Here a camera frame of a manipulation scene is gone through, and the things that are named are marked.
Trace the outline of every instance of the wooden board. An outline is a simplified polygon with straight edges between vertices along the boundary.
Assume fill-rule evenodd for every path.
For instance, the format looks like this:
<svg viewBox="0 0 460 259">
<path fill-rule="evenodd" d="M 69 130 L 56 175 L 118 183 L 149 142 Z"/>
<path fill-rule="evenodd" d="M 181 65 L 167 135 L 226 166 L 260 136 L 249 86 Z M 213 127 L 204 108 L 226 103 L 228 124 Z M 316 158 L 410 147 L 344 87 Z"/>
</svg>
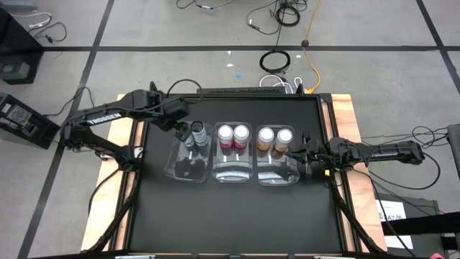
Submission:
<svg viewBox="0 0 460 259">
<path fill-rule="evenodd" d="M 332 95 L 333 109 L 336 115 L 336 123 L 339 129 L 339 136 L 353 142 L 361 142 L 359 135 L 357 118 L 354 113 L 353 103 L 349 94 L 333 94 Z M 355 169 L 361 172 L 369 173 L 363 163 L 354 166 Z M 356 218 L 366 230 L 367 234 L 375 241 L 375 243 L 387 250 L 385 236 L 383 235 L 382 225 L 380 223 L 377 204 L 375 203 L 374 190 L 371 181 L 368 177 L 360 173 L 350 171 L 347 173 L 350 185 L 351 201 Z M 347 244 L 350 243 L 348 236 L 351 233 L 346 233 Z M 361 245 L 364 252 L 368 252 L 364 244 Z"/>
<path fill-rule="evenodd" d="M 354 108 L 350 95 L 333 94 L 332 98 L 340 137 L 349 139 L 354 142 L 361 142 L 357 119 L 354 114 Z M 327 112 L 328 111 L 326 107 L 324 116 L 326 120 L 326 131 L 328 133 L 328 137 L 331 137 L 332 131 Z M 130 119 L 119 119 L 113 121 L 111 123 L 108 140 L 115 142 L 118 145 L 127 145 L 129 142 L 131 128 L 132 120 Z M 139 125 L 137 128 L 135 145 L 140 144 L 142 128 L 143 127 L 141 125 Z M 362 164 L 356 165 L 355 168 L 367 173 L 367 169 Z M 101 170 L 99 171 L 98 183 L 115 169 L 115 161 L 109 160 L 102 162 Z M 387 246 L 385 244 L 385 238 L 383 235 L 382 226 L 380 224 L 380 218 L 378 216 L 377 205 L 375 203 L 374 192 L 372 190 L 370 180 L 366 176 L 356 172 L 349 172 L 348 179 L 354 211 L 357 219 L 359 222 L 361 222 L 363 228 L 377 243 L 377 245 L 386 250 Z M 131 188 L 130 183 L 131 182 L 128 184 L 128 190 L 125 193 L 125 197 Z M 85 235 L 83 237 L 82 250 L 92 246 L 104 233 L 105 229 L 114 218 L 120 185 L 121 173 L 118 173 L 110 181 L 104 184 L 104 186 L 102 186 L 99 192 L 95 195 L 91 213 L 88 218 Z M 349 247 L 349 250 L 354 250 L 349 222 L 346 220 L 345 216 L 343 216 L 343 218 L 347 246 Z M 125 217 L 119 227 L 119 238 L 116 243 L 116 249 L 122 249 L 126 227 L 127 219 Z M 367 251 L 364 245 L 362 245 L 362 247 L 364 251 Z"/>
</svg>

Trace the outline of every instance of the small bottle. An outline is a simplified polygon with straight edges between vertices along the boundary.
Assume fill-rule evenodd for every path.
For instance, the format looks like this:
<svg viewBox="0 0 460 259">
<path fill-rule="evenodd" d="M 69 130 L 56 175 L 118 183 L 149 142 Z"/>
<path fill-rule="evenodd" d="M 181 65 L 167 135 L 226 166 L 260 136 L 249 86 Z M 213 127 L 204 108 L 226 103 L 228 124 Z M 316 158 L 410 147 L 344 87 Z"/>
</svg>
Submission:
<svg viewBox="0 0 460 259">
<path fill-rule="evenodd" d="M 262 151 L 269 150 L 275 134 L 269 127 L 265 127 L 259 131 L 257 135 L 257 148 Z"/>
<path fill-rule="evenodd" d="M 206 146 L 208 144 L 208 135 L 204 130 L 204 124 L 202 122 L 194 122 L 192 123 L 191 129 L 195 144 L 199 147 Z"/>
<path fill-rule="evenodd" d="M 188 135 L 187 139 L 183 142 L 187 151 L 195 150 L 195 140 L 193 139 L 192 132 Z"/>
<path fill-rule="evenodd" d="M 236 148 L 245 148 L 249 139 L 249 130 L 244 125 L 236 126 L 234 130 L 234 144 Z"/>
<path fill-rule="evenodd" d="M 233 129 L 229 125 L 222 125 L 217 130 L 218 142 L 222 148 L 231 148 L 233 145 Z"/>
<path fill-rule="evenodd" d="M 192 129 L 192 136 L 195 140 L 197 151 L 203 156 L 207 157 L 208 154 L 208 135 L 204 129 L 202 122 L 194 122 L 190 127 Z"/>
<path fill-rule="evenodd" d="M 293 133 L 288 129 L 282 129 L 276 136 L 274 148 L 278 152 L 283 153 L 288 149 L 288 145 L 291 141 L 293 141 Z"/>
</svg>

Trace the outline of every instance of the sticker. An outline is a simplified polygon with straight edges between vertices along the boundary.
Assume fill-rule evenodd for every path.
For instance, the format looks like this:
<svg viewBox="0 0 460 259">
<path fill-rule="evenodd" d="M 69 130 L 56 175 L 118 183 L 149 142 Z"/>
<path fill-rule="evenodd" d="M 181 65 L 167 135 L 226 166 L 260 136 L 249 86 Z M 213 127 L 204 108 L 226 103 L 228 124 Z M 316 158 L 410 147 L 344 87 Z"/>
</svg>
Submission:
<svg viewBox="0 0 460 259">
<path fill-rule="evenodd" d="M 1 112 L 7 113 L 10 107 L 11 107 L 11 104 L 5 104 L 5 106 L 3 106 L 3 109 L 1 110 Z"/>
<path fill-rule="evenodd" d="M 19 105 L 14 105 L 13 109 L 8 114 L 8 116 L 6 116 L 6 118 L 24 127 L 28 123 L 31 116 L 32 114 L 30 112 L 19 107 Z"/>
<path fill-rule="evenodd" d="M 379 218 L 381 222 L 385 221 L 385 216 L 382 212 L 382 207 L 380 206 L 379 201 L 377 201 L 377 209 L 379 211 Z M 396 201 L 382 201 L 383 208 L 385 209 L 385 214 L 389 221 L 396 220 L 396 219 L 405 219 L 405 211 L 404 211 L 404 204 L 402 202 Z M 405 243 L 405 245 L 409 249 L 414 249 L 412 245 L 412 240 L 410 236 L 400 236 L 401 240 Z M 396 236 L 385 236 L 385 242 L 387 243 L 388 247 L 394 248 L 402 248 L 403 244 L 398 240 Z"/>
<path fill-rule="evenodd" d="M 19 128 L 17 124 L 10 122 L 8 119 L 5 118 L 0 118 L 0 124 L 5 124 L 6 126 L 11 127 L 13 129 Z"/>
</svg>

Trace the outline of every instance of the black tabletop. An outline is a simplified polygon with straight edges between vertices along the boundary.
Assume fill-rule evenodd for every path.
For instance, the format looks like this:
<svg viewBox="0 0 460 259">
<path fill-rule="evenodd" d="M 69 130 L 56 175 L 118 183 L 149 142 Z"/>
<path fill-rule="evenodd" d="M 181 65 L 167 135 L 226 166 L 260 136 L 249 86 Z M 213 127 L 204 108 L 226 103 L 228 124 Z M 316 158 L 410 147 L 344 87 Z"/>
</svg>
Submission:
<svg viewBox="0 0 460 259">
<path fill-rule="evenodd" d="M 317 99 L 203 100 L 189 121 L 294 127 L 324 140 Z M 139 253 L 339 253 L 337 221 L 321 172 L 291 186 L 175 181 L 164 175 L 172 132 L 149 127 L 129 249 Z"/>
</svg>

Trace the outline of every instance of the plastic tray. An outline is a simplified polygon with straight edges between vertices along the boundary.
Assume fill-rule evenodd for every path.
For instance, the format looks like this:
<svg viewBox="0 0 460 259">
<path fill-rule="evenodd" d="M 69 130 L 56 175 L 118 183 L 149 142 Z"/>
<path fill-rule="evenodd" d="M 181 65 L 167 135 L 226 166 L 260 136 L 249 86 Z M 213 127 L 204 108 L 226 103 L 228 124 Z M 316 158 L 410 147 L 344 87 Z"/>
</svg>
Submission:
<svg viewBox="0 0 460 259">
<path fill-rule="evenodd" d="M 249 139 L 245 148 L 222 148 L 217 131 L 220 126 L 229 125 L 233 130 L 244 125 L 249 130 Z M 252 127 L 244 122 L 219 122 L 213 131 L 213 177 L 221 183 L 244 183 L 252 177 Z"/>
<path fill-rule="evenodd" d="M 297 183 L 300 178 L 297 161 L 273 148 L 277 133 L 282 129 L 290 130 L 293 133 L 293 139 L 295 139 L 294 128 L 287 125 L 262 125 L 256 129 L 256 135 L 264 127 L 271 128 L 273 133 L 275 133 L 275 138 L 269 150 L 261 151 L 256 148 L 257 178 L 259 183 L 263 186 L 286 186 Z M 294 148 L 295 141 L 293 140 L 288 145 L 286 152 L 290 152 Z"/>
<path fill-rule="evenodd" d="M 170 156 L 165 166 L 165 175 L 178 181 L 203 183 L 206 180 L 208 161 L 211 149 L 212 126 L 203 123 L 208 144 L 205 147 L 192 148 L 184 146 L 177 138 L 172 139 Z"/>
</svg>

